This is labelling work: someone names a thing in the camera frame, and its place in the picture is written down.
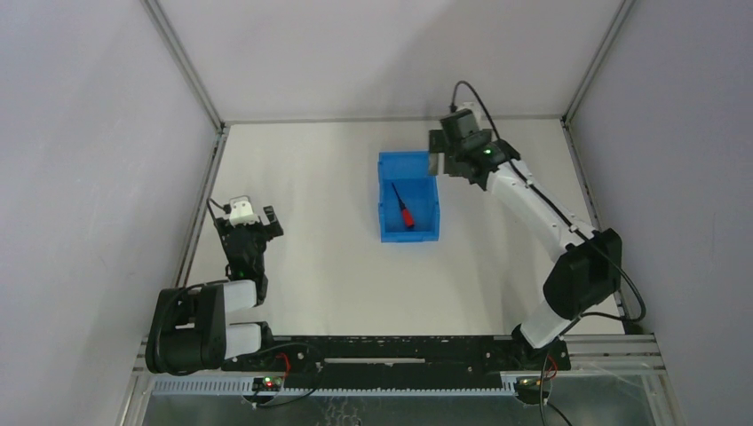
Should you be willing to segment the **red black screwdriver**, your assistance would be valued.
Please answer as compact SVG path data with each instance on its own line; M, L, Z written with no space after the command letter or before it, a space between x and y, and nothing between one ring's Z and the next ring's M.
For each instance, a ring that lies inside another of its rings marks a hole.
M416 223L415 223L415 220L414 220L412 214L410 213L410 211L408 209L408 206L406 205L405 201L400 196L400 193L398 191L397 186L394 183L391 183L391 186L392 186L392 189L394 191L395 197L396 197L397 202L398 202L398 206L399 206L399 209L400 209L400 215L401 215L403 224L405 225L405 227L408 230L414 230L415 226L416 226Z

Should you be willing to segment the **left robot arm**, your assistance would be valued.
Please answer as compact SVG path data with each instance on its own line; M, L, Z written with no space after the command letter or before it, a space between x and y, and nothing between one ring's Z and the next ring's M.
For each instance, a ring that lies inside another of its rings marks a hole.
M190 375L215 370L229 359L262 350L264 322L233 323L228 315L260 306L266 299L265 252L284 234L273 207L265 220L248 201L227 208L213 222L226 255L226 276L160 292L147 338L145 360L154 374Z

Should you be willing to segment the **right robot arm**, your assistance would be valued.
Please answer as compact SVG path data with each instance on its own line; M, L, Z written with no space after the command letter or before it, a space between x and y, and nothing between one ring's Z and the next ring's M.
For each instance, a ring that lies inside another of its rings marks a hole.
M432 158L443 154L443 172L466 179L506 205L543 244L553 267L543 283L543 301L512 336L527 352L549 347L590 308L621 286L622 239L599 231L552 197L519 152L494 130L482 129L468 108L440 119L429 134Z

